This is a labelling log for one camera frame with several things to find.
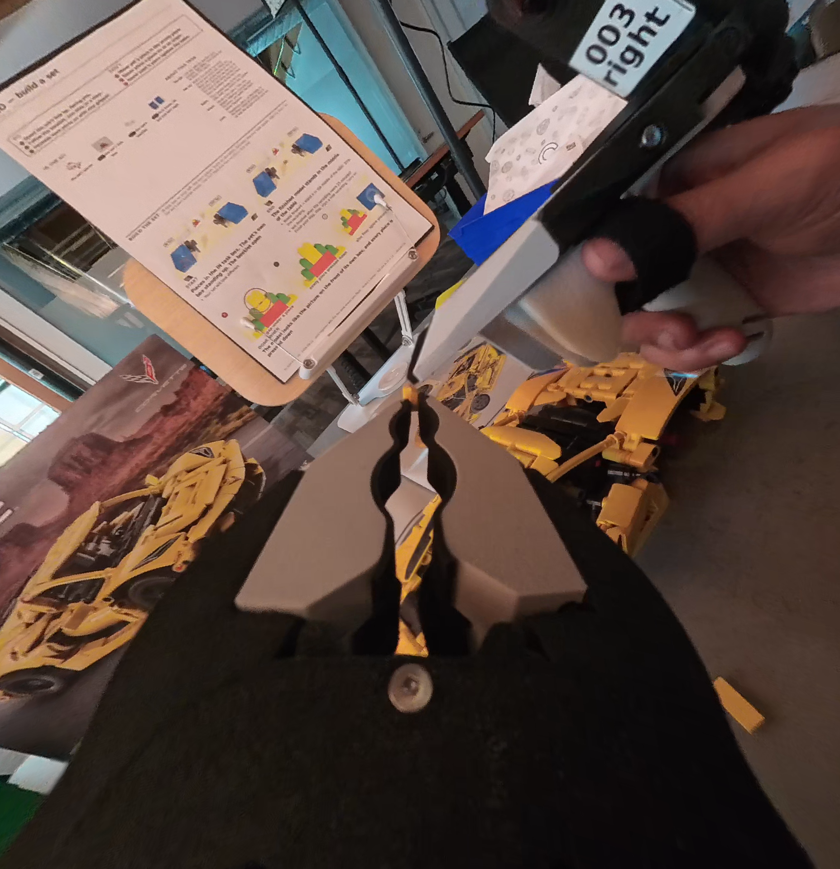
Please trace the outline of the grey wall pipe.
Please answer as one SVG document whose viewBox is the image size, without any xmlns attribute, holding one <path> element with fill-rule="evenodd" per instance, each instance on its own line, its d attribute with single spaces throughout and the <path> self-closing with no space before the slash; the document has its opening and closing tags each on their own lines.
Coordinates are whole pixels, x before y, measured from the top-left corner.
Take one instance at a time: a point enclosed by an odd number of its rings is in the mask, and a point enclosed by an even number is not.
<svg viewBox="0 0 840 869">
<path fill-rule="evenodd" d="M 438 98 L 419 58 L 416 56 L 407 35 L 393 11 L 391 3 L 387 1 L 375 1 L 374 4 L 382 16 L 384 26 L 407 68 L 414 86 L 420 93 L 423 102 L 426 104 L 430 114 L 432 114 L 443 139 L 449 147 L 459 173 L 466 181 L 474 198 L 476 200 L 482 198 L 486 193 L 486 188 L 476 170 L 468 146 L 462 141 L 451 124 L 447 111 Z"/>
</svg>

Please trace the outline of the green plastic bin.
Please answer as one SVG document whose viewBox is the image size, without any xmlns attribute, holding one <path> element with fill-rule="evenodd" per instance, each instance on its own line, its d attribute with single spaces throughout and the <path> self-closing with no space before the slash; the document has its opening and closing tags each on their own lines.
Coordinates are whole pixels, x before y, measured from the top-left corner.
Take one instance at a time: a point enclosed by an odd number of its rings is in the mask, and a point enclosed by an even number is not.
<svg viewBox="0 0 840 869">
<path fill-rule="evenodd" d="M 20 788 L 0 776 L 0 857 L 44 800 L 44 795 Z"/>
</svg>

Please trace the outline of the model car set box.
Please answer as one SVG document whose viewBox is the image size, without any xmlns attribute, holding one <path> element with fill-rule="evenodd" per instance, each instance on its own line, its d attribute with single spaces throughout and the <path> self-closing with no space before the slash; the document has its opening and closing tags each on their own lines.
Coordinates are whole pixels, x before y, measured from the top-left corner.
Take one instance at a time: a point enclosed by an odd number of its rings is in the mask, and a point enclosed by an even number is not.
<svg viewBox="0 0 840 869">
<path fill-rule="evenodd" d="M 307 458 L 150 337 L 0 468 L 0 748 L 70 755 L 164 594 Z"/>
</svg>

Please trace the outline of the grey desk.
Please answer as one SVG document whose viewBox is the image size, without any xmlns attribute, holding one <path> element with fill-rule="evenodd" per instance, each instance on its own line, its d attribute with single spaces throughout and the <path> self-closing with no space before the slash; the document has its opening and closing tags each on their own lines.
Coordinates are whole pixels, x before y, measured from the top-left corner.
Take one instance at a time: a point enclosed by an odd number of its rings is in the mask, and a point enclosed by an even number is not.
<svg viewBox="0 0 840 869">
<path fill-rule="evenodd" d="M 840 867 L 840 309 L 777 320 L 724 368 L 724 420 L 664 460 L 671 504 L 638 561 L 713 677 L 764 717 L 727 716 L 817 867 Z"/>
</svg>

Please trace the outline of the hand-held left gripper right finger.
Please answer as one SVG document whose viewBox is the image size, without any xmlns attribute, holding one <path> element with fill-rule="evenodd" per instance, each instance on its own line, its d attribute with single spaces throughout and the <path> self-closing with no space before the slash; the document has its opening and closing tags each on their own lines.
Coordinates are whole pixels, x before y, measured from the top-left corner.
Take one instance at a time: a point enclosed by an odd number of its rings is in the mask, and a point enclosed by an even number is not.
<svg viewBox="0 0 840 869">
<path fill-rule="evenodd" d="M 431 398 L 418 400 L 427 479 L 440 496 L 418 612 L 430 655 L 466 655 L 488 632 L 581 603 L 578 567 L 523 466 Z"/>
</svg>

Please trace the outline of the white patterned paper bag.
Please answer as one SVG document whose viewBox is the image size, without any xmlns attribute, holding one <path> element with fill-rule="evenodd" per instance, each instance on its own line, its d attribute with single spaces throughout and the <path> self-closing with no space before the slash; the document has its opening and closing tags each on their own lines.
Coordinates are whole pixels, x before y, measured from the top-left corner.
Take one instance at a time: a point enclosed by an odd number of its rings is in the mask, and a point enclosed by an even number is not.
<svg viewBox="0 0 840 869">
<path fill-rule="evenodd" d="M 532 111 L 504 132 L 486 157 L 484 213 L 561 178 L 627 104 L 581 74 L 561 84 L 539 65 L 529 96 Z"/>
</svg>

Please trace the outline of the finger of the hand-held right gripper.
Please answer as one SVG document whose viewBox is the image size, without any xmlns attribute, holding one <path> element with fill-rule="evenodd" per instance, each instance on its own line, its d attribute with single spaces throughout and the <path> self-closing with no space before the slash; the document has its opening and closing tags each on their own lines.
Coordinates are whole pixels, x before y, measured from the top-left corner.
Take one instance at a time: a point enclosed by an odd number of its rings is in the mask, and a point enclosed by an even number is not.
<svg viewBox="0 0 840 869">
<path fill-rule="evenodd" d="M 415 385 L 433 375 L 466 342 L 491 330 L 489 340 L 525 365 L 540 370 L 559 355 L 507 319 L 497 322 L 560 257 L 555 239 L 537 219 L 524 223 L 461 287 L 436 309 L 408 365 Z"/>
</svg>

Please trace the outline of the blue plastic bin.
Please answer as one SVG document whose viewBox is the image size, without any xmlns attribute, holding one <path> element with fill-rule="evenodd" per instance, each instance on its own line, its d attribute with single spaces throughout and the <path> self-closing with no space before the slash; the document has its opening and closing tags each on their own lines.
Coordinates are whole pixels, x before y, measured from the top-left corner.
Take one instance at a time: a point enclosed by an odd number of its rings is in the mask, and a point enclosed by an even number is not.
<svg viewBox="0 0 840 869">
<path fill-rule="evenodd" d="M 539 187 L 501 207 L 485 213 L 483 196 L 448 232 L 475 265 L 496 252 L 553 195 L 556 181 Z"/>
</svg>

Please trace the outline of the person's right hand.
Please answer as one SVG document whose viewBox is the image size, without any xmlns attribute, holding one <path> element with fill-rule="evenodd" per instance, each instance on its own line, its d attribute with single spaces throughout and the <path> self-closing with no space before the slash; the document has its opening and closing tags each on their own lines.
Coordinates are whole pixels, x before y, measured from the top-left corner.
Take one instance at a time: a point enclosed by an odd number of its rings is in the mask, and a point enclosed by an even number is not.
<svg viewBox="0 0 840 869">
<path fill-rule="evenodd" d="M 840 103 L 703 133 L 658 190 L 769 317 L 840 308 Z"/>
</svg>

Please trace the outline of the open instruction booklet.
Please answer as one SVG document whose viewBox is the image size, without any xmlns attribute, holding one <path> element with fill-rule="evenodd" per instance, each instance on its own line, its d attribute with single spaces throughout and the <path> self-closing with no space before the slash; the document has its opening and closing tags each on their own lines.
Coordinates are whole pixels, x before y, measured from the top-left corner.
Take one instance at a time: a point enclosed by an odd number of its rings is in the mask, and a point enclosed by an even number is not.
<svg viewBox="0 0 840 869">
<path fill-rule="evenodd" d="M 422 391 L 447 408 L 434 397 L 431 387 L 424 387 Z M 396 526 L 396 575 L 403 585 L 399 642 L 395 652 L 424 658 L 428 651 L 418 612 L 418 598 L 422 579 L 432 559 L 432 521 L 441 499 L 427 479 L 427 446 L 419 434 L 418 423 L 412 424 L 408 447 L 403 454 L 402 472 L 403 488 L 389 504 Z"/>
</svg>

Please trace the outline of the yellow hollow slope brick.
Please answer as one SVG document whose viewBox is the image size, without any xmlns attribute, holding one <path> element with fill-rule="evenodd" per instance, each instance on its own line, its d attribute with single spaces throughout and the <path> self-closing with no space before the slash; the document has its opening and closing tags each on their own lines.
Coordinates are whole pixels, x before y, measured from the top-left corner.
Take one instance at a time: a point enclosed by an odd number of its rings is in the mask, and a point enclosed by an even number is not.
<svg viewBox="0 0 840 869">
<path fill-rule="evenodd" d="M 726 679 L 715 678 L 713 687 L 724 711 L 745 732 L 753 734 L 763 726 L 765 716 Z"/>
</svg>

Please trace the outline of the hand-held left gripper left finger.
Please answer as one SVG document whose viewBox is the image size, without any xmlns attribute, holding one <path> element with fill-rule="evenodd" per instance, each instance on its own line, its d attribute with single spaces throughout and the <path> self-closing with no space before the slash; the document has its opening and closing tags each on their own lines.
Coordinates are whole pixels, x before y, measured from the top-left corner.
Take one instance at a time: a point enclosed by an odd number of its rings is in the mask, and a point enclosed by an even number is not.
<svg viewBox="0 0 840 869">
<path fill-rule="evenodd" d="M 355 654 L 399 642 L 387 501 L 401 485 L 411 401 L 391 401 L 310 464 L 235 598 L 238 609 L 325 624 Z"/>
</svg>

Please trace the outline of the wooden instruction board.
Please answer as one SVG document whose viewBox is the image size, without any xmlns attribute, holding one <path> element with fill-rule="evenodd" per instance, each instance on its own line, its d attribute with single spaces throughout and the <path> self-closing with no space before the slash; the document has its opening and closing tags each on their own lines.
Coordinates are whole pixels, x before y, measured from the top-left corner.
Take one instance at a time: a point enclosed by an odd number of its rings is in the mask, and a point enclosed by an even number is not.
<svg viewBox="0 0 840 869">
<path fill-rule="evenodd" d="M 416 194 L 187 2 L 0 78 L 0 149 L 130 257 L 124 286 L 245 399 L 289 403 L 428 262 Z"/>
</svg>

